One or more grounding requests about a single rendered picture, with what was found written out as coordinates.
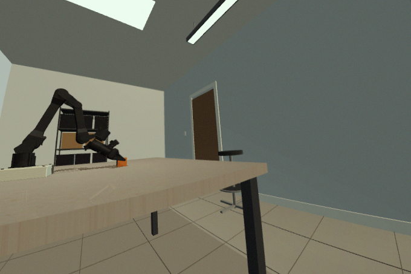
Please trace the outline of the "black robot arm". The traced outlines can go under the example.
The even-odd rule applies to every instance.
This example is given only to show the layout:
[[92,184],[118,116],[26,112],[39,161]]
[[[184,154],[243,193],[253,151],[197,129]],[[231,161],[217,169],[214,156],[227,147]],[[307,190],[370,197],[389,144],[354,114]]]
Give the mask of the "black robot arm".
[[[45,114],[42,116],[35,129],[29,133],[26,138],[24,138],[22,144],[14,148],[15,154],[12,155],[11,167],[9,167],[9,169],[35,166],[36,156],[33,151],[40,145],[42,146],[44,140],[46,139],[46,136],[43,136],[44,132],[54,115],[57,113],[57,110],[63,104],[72,107],[74,110],[76,142],[79,144],[88,142],[86,146],[83,146],[85,151],[89,148],[97,152],[99,147],[102,145],[99,141],[105,141],[110,132],[103,128],[99,128],[95,134],[89,134],[84,123],[82,104],[70,95],[66,89],[58,88],[54,92],[51,104],[45,111]],[[95,139],[92,142],[89,142],[93,138]]]

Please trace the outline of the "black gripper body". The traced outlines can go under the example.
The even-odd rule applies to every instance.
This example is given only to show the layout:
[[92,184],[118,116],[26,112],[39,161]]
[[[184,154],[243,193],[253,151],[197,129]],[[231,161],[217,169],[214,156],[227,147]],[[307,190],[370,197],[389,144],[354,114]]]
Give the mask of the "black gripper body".
[[109,149],[106,147],[106,145],[102,144],[101,147],[97,150],[97,153],[104,155],[106,158],[111,159],[116,155],[118,149]]

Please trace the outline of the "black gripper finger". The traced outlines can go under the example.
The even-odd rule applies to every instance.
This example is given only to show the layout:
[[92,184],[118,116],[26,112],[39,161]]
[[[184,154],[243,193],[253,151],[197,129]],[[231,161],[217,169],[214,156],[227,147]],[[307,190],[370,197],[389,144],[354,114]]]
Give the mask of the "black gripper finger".
[[119,151],[117,151],[116,155],[112,158],[112,160],[125,161],[125,159],[119,154]]

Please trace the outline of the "orange block with black square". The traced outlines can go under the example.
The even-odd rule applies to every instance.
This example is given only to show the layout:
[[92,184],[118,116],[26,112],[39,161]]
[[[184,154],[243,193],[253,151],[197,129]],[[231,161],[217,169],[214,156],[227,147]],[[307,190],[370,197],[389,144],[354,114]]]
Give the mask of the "orange block with black square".
[[127,158],[124,158],[125,161],[117,160],[116,167],[127,166]]

